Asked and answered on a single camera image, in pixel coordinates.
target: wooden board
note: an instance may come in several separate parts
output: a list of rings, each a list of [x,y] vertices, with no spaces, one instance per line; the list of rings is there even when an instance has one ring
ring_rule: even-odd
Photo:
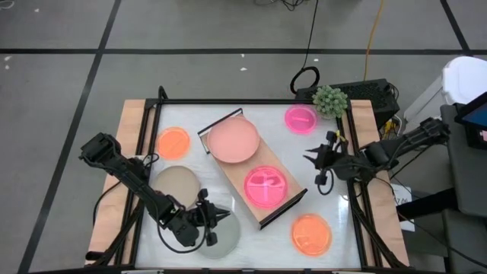
[[[355,130],[357,132],[358,147],[363,147],[372,142],[379,141],[379,133],[375,126],[375,117],[374,112],[372,111],[371,102],[369,100],[352,100],[352,113],[355,121]],[[344,116],[342,120],[343,126],[345,127],[346,138],[351,139],[347,117]],[[349,151],[353,151],[352,144],[349,146]],[[389,176],[386,171],[379,172],[377,177],[389,182]],[[377,233],[396,255],[397,259],[408,266],[409,259],[406,252],[406,246],[404,245],[399,219],[397,218],[396,203],[394,202],[390,187],[385,185],[385,182],[381,180],[373,179],[368,185],[368,192]],[[373,266],[374,260],[372,257],[371,240],[364,228],[362,228],[362,234],[364,235],[364,242],[366,243],[365,249],[368,265]],[[384,258],[382,261],[384,266],[388,266]]]
[[[122,147],[122,155],[132,157],[137,147],[138,134],[144,113],[145,100],[126,100],[123,105],[120,116],[119,127],[116,132],[116,140]],[[149,125],[154,119],[154,111],[149,115]],[[144,150],[142,154],[147,154],[150,134],[145,135]],[[107,176],[103,187],[103,192],[113,186],[118,180],[115,177]],[[123,219],[123,210],[127,198],[127,188],[123,185],[114,189],[109,195],[105,196],[100,202],[97,212],[97,220],[91,234],[89,251],[105,251],[115,239],[116,234],[120,231]],[[127,237],[126,252],[124,253],[123,262],[129,261],[129,251],[133,238],[132,232]]]
[[[202,136],[203,143],[208,147],[207,139],[208,133]],[[273,213],[275,214],[277,210],[281,209],[281,207],[277,209],[260,209],[254,206],[252,202],[248,200],[247,195],[245,194],[244,182],[245,177],[249,172],[251,172],[251,170],[261,165],[270,165],[282,172],[288,183],[288,192],[286,193],[285,200],[282,201],[282,206],[303,191],[303,187],[299,185],[289,170],[282,164],[277,156],[275,156],[274,152],[272,152],[262,138],[260,139],[259,147],[256,153],[250,159],[245,160],[244,162],[229,164],[218,159],[215,159],[215,161],[221,167],[227,178],[234,186],[235,190],[238,192],[258,222],[261,222],[264,218],[267,218]]]

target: plate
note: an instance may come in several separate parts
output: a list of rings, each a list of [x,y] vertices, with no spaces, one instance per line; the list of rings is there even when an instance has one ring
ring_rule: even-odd
[[[188,132],[180,127],[165,129],[158,139],[159,156],[166,160],[178,160],[189,150],[190,139]]]
[[[187,209],[195,204],[201,187],[198,177],[183,166],[168,167],[161,171],[151,186],[154,190],[171,195]]]
[[[208,149],[215,158],[225,163],[240,163],[254,155],[260,136],[247,119],[229,117],[212,127],[208,134]]]
[[[230,215],[218,222],[218,225],[213,228],[213,232],[216,233],[218,242],[213,246],[207,246],[203,244],[198,252],[209,259],[221,259],[227,256],[238,244],[240,240],[240,222],[237,216],[226,206],[215,205],[219,209],[226,209],[230,211]],[[196,243],[201,241],[204,228],[198,228],[199,237]]]
[[[288,194],[288,182],[275,167],[257,167],[245,178],[243,185],[247,199],[262,209],[273,209],[281,205]]]
[[[291,238],[294,247],[304,255],[320,256],[331,246],[332,232],[321,216],[306,214],[292,225]]]
[[[317,126],[317,113],[307,105],[295,105],[290,107],[285,114],[286,126],[299,134],[313,132]]]

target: white table surface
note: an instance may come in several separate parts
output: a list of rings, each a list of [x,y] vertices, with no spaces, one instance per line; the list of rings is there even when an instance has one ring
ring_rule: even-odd
[[[259,231],[248,209],[234,198],[231,183],[211,155],[207,155],[197,132],[237,108],[243,108],[244,116],[252,122],[267,145],[288,168],[302,187],[308,188],[303,199],[269,226]],[[191,148],[179,161],[157,161],[151,171],[151,179],[164,168],[183,165],[193,170],[202,187],[208,189],[208,199],[214,204],[231,208],[241,225],[241,239],[237,247],[226,257],[212,260],[201,254],[177,254],[168,250],[160,241],[154,220],[145,211],[142,222],[138,256],[138,268],[254,268],[254,269],[359,269],[358,248],[352,214],[344,181],[336,178],[335,187],[328,196],[321,196],[314,184],[318,171],[305,158],[306,149],[326,143],[326,132],[337,130],[336,121],[319,119],[310,135],[298,135],[285,125],[285,111],[290,105],[163,105],[158,131],[179,126],[191,138]],[[309,257],[299,253],[291,242],[291,226],[294,220],[307,213],[321,215],[333,234],[331,248],[324,255]],[[184,250],[174,239],[172,232],[162,231],[164,239],[174,248]]]

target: black box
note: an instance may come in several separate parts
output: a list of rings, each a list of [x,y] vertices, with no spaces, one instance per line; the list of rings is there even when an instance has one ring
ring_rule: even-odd
[[[399,111],[399,105],[394,98],[392,87],[386,79],[331,84],[330,87],[339,88],[351,100],[370,100],[378,129]],[[298,89],[295,99],[313,100],[311,96],[316,92],[317,87]]]

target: succulent plant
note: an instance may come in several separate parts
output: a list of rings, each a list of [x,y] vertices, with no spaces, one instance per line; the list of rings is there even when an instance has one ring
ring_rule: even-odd
[[[323,118],[340,118],[347,109],[347,97],[339,88],[322,86],[313,95],[313,104]]]

